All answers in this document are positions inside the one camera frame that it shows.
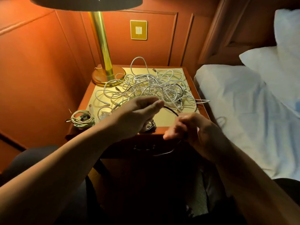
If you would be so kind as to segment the person's right hand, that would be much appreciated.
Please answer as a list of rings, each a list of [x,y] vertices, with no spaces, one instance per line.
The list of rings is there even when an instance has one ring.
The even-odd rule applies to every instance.
[[[189,114],[191,130],[186,140],[202,157],[211,162],[216,162],[218,157],[217,139],[222,138],[221,129],[212,121],[199,113]]]

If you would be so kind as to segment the person's left hand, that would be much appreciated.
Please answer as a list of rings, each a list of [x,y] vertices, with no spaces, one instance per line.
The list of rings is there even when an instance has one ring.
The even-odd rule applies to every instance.
[[[124,140],[143,132],[148,122],[164,107],[164,101],[133,103],[131,100],[112,115],[111,120],[118,140]]]

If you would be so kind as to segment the person's left forearm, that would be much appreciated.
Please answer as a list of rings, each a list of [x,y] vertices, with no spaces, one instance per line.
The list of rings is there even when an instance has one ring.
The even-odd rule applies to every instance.
[[[0,187],[0,225],[52,225],[114,142],[115,125],[106,118]]]

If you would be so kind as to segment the person's right forearm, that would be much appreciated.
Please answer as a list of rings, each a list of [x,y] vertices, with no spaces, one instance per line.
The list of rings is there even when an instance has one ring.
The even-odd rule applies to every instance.
[[[255,161],[223,135],[202,141],[248,225],[300,225],[300,206]]]

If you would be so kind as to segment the yellow table mat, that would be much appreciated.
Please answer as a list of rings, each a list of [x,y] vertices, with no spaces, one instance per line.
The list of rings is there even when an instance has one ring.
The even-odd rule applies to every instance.
[[[168,107],[154,116],[157,127],[171,126],[176,114],[199,113],[201,100],[194,98],[182,68],[125,68],[125,71],[121,84],[95,86],[88,105],[93,107],[96,122],[137,96],[156,96]]]

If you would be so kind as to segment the wooden nightstand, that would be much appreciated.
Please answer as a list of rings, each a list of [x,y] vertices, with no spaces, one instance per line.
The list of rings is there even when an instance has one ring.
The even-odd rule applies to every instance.
[[[129,66],[114,66],[123,69],[129,68]],[[131,64],[130,68],[148,68],[148,66],[147,64],[144,66],[133,66]],[[181,68],[187,74],[187,81],[194,98],[201,100],[198,108],[199,113],[209,119],[204,107],[204,104],[208,103],[209,100],[202,99],[198,95],[189,73],[183,67]],[[78,111],[69,120],[66,120],[66,122],[72,123],[72,127],[76,132],[84,131],[98,123],[96,122],[92,105],[88,105],[95,86],[97,85],[91,81],[78,107]],[[170,185],[167,190],[178,191],[178,188],[181,186],[184,197],[188,198],[187,204],[197,214],[206,213],[208,211],[208,206],[206,206],[208,200],[203,183],[203,175],[199,168],[188,167],[192,163],[189,157],[181,152],[181,149],[185,150],[188,148],[188,144],[180,141],[178,144],[176,144],[176,141],[167,143],[162,136],[168,127],[157,127],[154,120],[151,120],[149,124],[150,126],[145,132],[145,135],[148,134],[149,136],[136,136],[129,140],[128,143],[115,144],[103,153],[103,159],[130,158],[134,162],[141,162],[141,168],[147,173],[143,177],[146,181],[149,181],[149,184],[146,184],[147,187],[150,187],[152,184],[159,185],[158,188],[162,191],[163,181],[166,181],[165,185]]]

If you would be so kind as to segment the bed with white sheet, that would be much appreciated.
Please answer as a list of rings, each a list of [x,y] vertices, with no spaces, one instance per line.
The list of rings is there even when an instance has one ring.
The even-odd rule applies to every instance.
[[[245,66],[203,65],[194,83],[226,137],[272,179],[300,181],[300,118]]]

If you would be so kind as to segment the brass table lamp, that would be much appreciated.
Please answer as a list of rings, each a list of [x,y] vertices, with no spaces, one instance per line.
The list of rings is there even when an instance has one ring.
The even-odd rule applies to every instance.
[[[103,13],[107,11],[128,10],[142,5],[143,0],[30,0],[32,3],[55,10],[88,12],[92,32],[96,41],[101,67],[92,73],[92,81],[102,87],[114,87],[121,84],[126,71],[112,65],[107,44]]]

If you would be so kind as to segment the white pillow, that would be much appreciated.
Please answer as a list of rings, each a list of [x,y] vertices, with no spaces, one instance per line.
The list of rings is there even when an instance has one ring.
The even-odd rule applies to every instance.
[[[240,54],[239,58],[261,76],[283,105],[300,117],[300,66],[285,67],[276,46],[251,49]]]
[[[300,9],[276,10],[274,31],[279,53],[300,60]]]

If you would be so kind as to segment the wooden headboard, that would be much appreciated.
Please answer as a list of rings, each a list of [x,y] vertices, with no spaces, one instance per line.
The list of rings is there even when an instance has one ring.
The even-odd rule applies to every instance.
[[[197,63],[242,65],[243,52],[275,46],[278,9],[300,9],[300,0],[220,0]]]

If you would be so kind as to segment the person's right leg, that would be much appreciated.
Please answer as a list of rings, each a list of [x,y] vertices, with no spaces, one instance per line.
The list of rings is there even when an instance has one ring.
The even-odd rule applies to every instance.
[[[277,178],[273,181],[300,207],[300,181],[290,178]],[[209,207],[207,214],[189,219],[188,225],[248,225],[233,197],[225,197],[212,204],[209,201]]]

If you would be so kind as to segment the person's leg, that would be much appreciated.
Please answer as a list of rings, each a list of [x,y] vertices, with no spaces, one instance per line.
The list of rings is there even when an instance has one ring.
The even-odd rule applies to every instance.
[[[17,155],[0,175],[0,186],[57,149],[58,146],[50,145],[31,148]],[[53,225],[109,225],[109,223],[109,218],[97,201],[92,181],[86,176]]]
[[[300,181],[290,178],[277,178],[273,181],[300,207]],[[188,225],[248,225],[233,197],[225,197],[212,204],[209,201],[209,207],[207,214],[189,219]]]

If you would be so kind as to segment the person's left leg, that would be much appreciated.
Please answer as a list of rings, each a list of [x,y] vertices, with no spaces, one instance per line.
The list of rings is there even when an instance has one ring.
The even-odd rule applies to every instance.
[[[58,146],[50,145],[31,148],[17,155],[0,175],[0,186],[57,149]],[[92,181],[86,176],[53,225],[109,225],[109,223],[109,218],[97,201]]]

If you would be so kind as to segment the gold wall switch plate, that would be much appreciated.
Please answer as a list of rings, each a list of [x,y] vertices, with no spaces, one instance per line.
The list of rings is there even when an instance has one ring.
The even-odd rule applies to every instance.
[[[130,20],[130,36],[132,40],[147,40],[148,22],[142,20]]]

